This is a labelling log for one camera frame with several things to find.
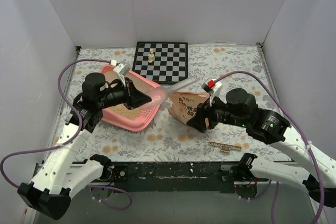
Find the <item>peach cat litter bag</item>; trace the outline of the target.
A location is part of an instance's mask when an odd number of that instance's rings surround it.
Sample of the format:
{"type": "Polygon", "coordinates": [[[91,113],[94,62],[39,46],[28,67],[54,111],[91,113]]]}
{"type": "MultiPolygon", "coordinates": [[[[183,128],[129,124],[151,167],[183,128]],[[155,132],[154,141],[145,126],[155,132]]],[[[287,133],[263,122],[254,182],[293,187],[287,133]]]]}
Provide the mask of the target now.
{"type": "Polygon", "coordinates": [[[183,124],[192,119],[200,103],[204,103],[209,98],[206,92],[176,91],[169,95],[172,106],[169,114],[183,124]]]}

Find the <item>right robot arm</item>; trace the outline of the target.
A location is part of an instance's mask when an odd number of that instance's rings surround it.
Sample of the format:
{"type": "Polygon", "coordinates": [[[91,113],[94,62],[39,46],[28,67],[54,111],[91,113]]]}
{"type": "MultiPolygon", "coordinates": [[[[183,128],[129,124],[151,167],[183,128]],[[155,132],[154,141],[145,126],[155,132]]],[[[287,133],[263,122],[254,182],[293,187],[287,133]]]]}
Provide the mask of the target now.
{"type": "Polygon", "coordinates": [[[260,109],[252,94],[238,88],[226,94],[226,101],[209,98],[197,106],[196,114],[187,125],[206,132],[218,123],[245,128],[248,136],[269,145],[294,160],[299,167],[269,162],[254,154],[244,154],[237,165],[238,176],[248,181],[253,177],[276,180],[299,188],[315,201],[320,201],[320,185],[324,186],[323,205],[335,207],[335,160],[302,136],[283,116],[272,110],[260,109]]]}

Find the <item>clear plastic scoop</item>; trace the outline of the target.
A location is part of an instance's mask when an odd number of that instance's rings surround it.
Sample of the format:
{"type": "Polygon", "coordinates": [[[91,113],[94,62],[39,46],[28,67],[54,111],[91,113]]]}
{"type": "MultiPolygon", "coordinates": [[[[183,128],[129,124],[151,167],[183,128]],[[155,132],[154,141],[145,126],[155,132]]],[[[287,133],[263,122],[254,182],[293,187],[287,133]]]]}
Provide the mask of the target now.
{"type": "Polygon", "coordinates": [[[162,104],[163,102],[165,102],[168,98],[169,95],[175,91],[178,91],[182,88],[185,88],[195,82],[198,81],[197,76],[192,76],[189,77],[185,80],[182,80],[176,84],[173,84],[167,88],[163,87],[163,86],[159,86],[156,87],[154,89],[149,90],[148,92],[146,92],[145,94],[148,95],[152,101],[149,103],[146,103],[144,105],[142,105],[140,108],[141,109],[150,109],[152,107],[158,106],[160,104],[162,104]]]}

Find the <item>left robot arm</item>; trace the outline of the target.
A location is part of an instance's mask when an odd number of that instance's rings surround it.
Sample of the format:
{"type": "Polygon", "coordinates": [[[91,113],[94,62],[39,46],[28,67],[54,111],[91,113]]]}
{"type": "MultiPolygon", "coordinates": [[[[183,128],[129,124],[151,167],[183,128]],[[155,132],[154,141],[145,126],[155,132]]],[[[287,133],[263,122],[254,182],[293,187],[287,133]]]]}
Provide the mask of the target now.
{"type": "Polygon", "coordinates": [[[62,138],[31,181],[19,185],[17,192],[23,201],[54,220],[60,219],[84,187],[95,179],[106,182],[111,178],[111,161],[102,155],[95,155],[76,172],[67,174],[78,151],[102,119],[103,109],[119,104],[136,109],[151,100],[129,78],[108,83],[101,73],[88,74],[82,92],[71,105],[62,138]]]}

